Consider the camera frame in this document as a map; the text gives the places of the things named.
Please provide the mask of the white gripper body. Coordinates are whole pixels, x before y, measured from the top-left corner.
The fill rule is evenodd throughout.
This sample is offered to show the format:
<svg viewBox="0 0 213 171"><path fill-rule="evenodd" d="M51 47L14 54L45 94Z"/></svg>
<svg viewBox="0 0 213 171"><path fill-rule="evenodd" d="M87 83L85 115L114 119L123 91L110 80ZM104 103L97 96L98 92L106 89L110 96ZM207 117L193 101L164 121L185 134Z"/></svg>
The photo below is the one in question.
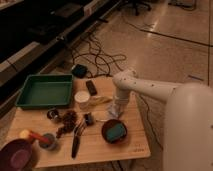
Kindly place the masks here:
<svg viewBox="0 0 213 171"><path fill-rule="evenodd" d="M119 107L125 107L129 103L130 91L117 88L114 94L114 103Z"/></svg>

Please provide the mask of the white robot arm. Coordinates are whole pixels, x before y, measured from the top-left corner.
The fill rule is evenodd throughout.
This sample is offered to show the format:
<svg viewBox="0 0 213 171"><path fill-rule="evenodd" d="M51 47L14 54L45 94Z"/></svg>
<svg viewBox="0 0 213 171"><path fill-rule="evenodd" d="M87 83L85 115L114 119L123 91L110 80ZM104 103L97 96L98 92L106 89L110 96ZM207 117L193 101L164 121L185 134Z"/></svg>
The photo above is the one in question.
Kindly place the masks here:
<svg viewBox="0 0 213 171"><path fill-rule="evenodd" d="M113 76L114 104L130 92L166 103L163 171L213 171L213 89L201 83L139 79L132 69Z"/></svg>

